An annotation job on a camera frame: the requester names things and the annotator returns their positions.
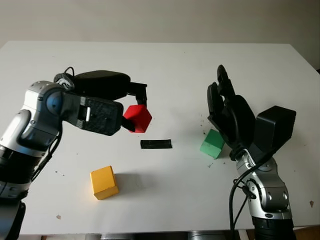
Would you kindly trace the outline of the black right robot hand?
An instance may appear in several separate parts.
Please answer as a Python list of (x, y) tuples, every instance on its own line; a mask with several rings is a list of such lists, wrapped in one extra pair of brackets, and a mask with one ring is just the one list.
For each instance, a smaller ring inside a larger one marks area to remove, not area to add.
[(207, 88), (208, 120), (231, 148), (232, 161), (254, 138), (255, 115), (244, 97), (235, 93), (225, 67), (217, 68), (217, 81)]

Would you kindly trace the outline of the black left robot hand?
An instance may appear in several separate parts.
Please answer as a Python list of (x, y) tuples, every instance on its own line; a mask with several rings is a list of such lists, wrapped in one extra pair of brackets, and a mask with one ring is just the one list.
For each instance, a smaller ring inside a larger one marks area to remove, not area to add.
[(147, 85), (121, 72), (95, 70), (70, 75), (71, 92), (84, 99), (79, 116), (83, 129), (112, 136), (125, 128), (145, 133), (152, 120), (147, 109)]

